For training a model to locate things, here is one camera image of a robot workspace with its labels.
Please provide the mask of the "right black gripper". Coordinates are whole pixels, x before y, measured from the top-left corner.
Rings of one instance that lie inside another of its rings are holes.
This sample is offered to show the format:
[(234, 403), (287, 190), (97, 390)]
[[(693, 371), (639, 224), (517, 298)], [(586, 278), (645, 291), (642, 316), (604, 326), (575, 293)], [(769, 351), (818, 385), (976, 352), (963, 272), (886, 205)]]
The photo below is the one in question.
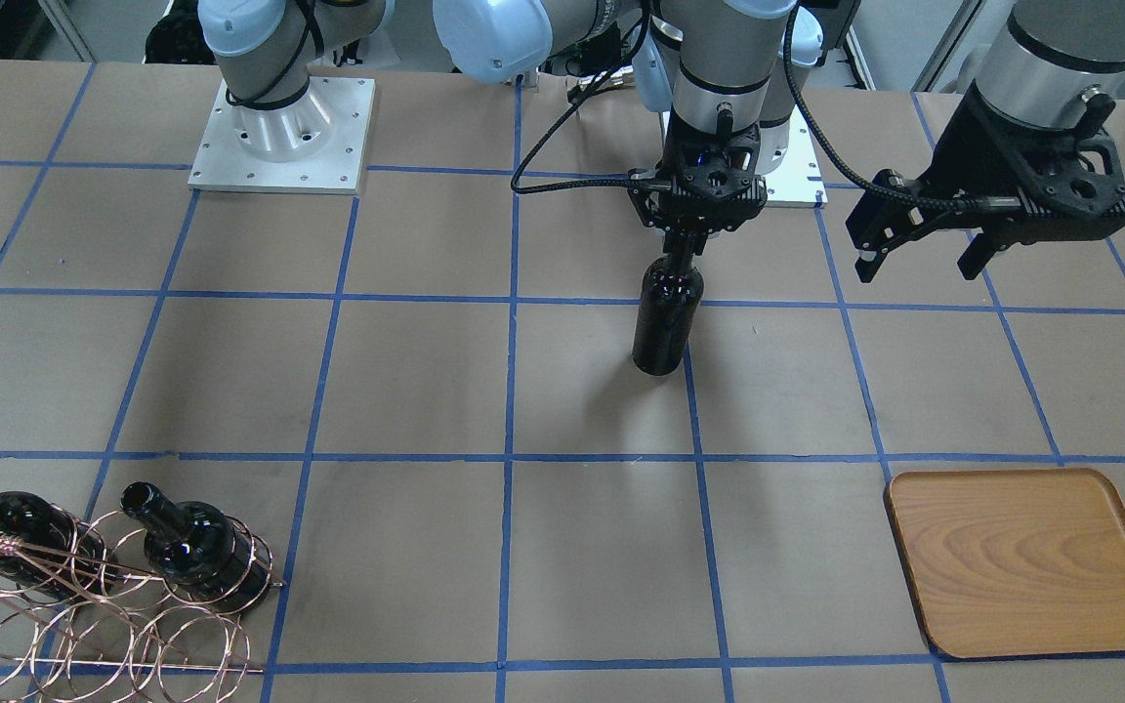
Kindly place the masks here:
[(756, 172), (760, 151), (755, 123), (711, 134), (670, 114), (659, 177), (629, 175), (628, 196), (644, 227), (736, 229), (767, 206), (767, 182)]

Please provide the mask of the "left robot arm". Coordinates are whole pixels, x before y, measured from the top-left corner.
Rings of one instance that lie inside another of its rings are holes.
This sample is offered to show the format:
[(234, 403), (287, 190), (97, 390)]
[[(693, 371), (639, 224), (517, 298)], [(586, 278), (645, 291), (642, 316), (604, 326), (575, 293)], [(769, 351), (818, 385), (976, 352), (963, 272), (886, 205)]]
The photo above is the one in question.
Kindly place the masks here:
[(957, 268), (975, 279), (1012, 245), (1098, 241), (1125, 227), (1125, 178), (1105, 129), (1125, 80), (1125, 1), (1018, 1), (915, 179), (865, 179), (839, 156), (801, 94), (820, 31), (795, 1), (651, 1), (678, 28), (662, 163), (622, 180), (645, 226), (690, 267), (718, 229), (753, 219), (768, 189), (755, 172), (763, 126), (799, 108), (817, 145), (862, 190), (847, 217), (870, 283), (889, 254), (938, 229), (975, 233)]

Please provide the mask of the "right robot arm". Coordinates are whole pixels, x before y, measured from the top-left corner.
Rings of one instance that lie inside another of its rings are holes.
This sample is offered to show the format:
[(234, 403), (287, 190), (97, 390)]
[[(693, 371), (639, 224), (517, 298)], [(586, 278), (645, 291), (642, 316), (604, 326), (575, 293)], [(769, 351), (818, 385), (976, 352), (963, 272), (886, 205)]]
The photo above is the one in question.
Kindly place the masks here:
[[(356, 192), (374, 88), (315, 76), (330, 49), (375, 34), (392, 1), (201, 1), (202, 40), (223, 89), (190, 184), (226, 191)], [(668, 234), (734, 229), (768, 199), (764, 107), (794, 1), (642, 1), (640, 35), (604, 75), (632, 62), (644, 103), (668, 114), (659, 164), (603, 186), (626, 188), (645, 226)], [(480, 83), (526, 76), (612, 28), (630, 1), (436, 1), (454, 66)]]

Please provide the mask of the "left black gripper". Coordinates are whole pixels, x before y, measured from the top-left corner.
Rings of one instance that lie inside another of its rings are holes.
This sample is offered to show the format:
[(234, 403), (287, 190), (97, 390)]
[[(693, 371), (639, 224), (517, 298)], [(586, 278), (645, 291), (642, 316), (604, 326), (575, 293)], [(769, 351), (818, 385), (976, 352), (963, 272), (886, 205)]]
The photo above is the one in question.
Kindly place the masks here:
[[(986, 234), (970, 238), (957, 268), (972, 281), (1010, 243), (1091, 241), (1125, 227), (1125, 178), (1104, 123), (1110, 94), (1086, 90), (1084, 108), (1063, 129), (1023, 124), (969, 89), (940, 135), (924, 173), (926, 197), (1014, 197), (1019, 211), (978, 214)], [(847, 217), (861, 283), (871, 283), (896, 247), (942, 228), (950, 210), (919, 208), (864, 192)]]

